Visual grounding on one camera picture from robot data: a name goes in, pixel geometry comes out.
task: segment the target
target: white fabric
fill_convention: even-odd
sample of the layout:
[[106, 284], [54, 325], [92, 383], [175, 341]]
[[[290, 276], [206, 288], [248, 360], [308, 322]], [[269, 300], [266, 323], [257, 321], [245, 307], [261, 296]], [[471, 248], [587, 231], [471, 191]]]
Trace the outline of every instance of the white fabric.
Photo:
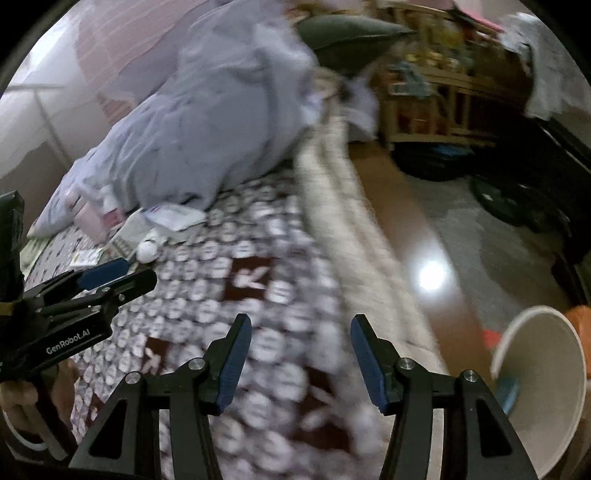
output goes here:
[[349, 123], [349, 141], [367, 142], [377, 137], [379, 104], [376, 94], [368, 87], [369, 75], [343, 79], [347, 98], [343, 101], [343, 114]]
[[525, 114], [549, 120], [554, 113], [577, 108], [591, 115], [591, 87], [556, 35], [525, 13], [506, 15], [501, 25], [503, 46], [520, 55], [526, 71], [528, 62], [533, 63], [534, 88]]
[[[348, 323], [355, 314], [366, 314], [378, 337], [390, 340], [401, 356], [415, 359], [431, 372], [447, 373], [431, 326], [371, 214], [348, 157], [336, 75], [322, 70], [321, 76], [327, 97], [324, 121], [302, 143], [294, 172], [309, 232], [327, 252], [342, 286], [343, 320]], [[382, 417], [385, 438], [392, 420]], [[436, 410], [428, 480], [440, 477], [442, 442], [443, 414]]]
[[220, 189], [259, 177], [317, 121], [313, 53], [274, 0], [234, 0], [187, 33], [178, 70], [77, 160], [41, 214], [36, 236], [72, 222], [72, 185], [99, 199], [107, 184], [125, 210], [161, 202], [206, 209]]
[[2, 414], [4, 415], [4, 422], [6, 423], [8, 430], [10, 430], [10, 433], [12, 433], [12, 435], [14, 435], [14, 437], [19, 442], [21, 442], [25, 447], [27, 447], [30, 450], [34, 450], [36, 452], [42, 452], [43, 450], [47, 450], [47, 445], [44, 442], [41, 442], [41, 443], [29, 442], [25, 437], [23, 437], [20, 433], [18, 433], [18, 430], [12, 425], [6, 412], [2, 410]]

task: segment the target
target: human hand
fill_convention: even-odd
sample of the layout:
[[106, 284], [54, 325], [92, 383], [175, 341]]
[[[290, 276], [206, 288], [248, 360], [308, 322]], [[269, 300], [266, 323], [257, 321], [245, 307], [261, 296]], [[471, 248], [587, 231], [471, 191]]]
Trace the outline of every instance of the human hand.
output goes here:
[[[58, 365], [56, 380], [50, 397], [56, 406], [60, 420], [70, 427], [70, 415], [74, 406], [74, 383], [80, 377], [73, 360], [64, 360]], [[37, 403], [37, 389], [30, 382], [8, 381], [0, 384], [0, 408], [6, 412], [8, 420], [17, 430], [38, 433], [20, 406]]]

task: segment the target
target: pink bottle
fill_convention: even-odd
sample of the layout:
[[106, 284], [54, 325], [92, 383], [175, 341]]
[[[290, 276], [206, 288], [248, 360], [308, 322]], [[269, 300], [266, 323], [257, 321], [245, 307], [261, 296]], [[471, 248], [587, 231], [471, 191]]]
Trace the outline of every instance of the pink bottle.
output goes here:
[[74, 215], [74, 225], [82, 230], [95, 245], [104, 244], [109, 238], [109, 229], [104, 226], [102, 215], [92, 202], [73, 189], [66, 192], [66, 207]]

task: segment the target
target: paper cup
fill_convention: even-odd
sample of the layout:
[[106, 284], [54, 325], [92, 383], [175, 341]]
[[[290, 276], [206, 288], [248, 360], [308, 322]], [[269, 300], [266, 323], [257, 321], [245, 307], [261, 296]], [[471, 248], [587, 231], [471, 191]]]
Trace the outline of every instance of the paper cup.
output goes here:
[[553, 308], [527, 309], [503, 334], [491, 374], [518, 379], [509, 420], [544, 478], [568, 448], [583, 411], [585, 360], [577, 333]]

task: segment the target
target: orange object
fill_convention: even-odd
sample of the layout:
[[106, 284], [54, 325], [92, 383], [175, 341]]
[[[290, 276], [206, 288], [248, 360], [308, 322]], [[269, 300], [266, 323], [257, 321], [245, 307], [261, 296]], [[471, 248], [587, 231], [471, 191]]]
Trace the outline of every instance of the orange object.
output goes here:
[[570, 309], [564, 316], [568, 318], [581, 340], [587, 378], [591, 378], [591, 309], [586, 305], [580, 305]]
[[494, 330], [484, 330], [484, 345], [487, 350], [493, 351], [501, 341], [501, 334]]

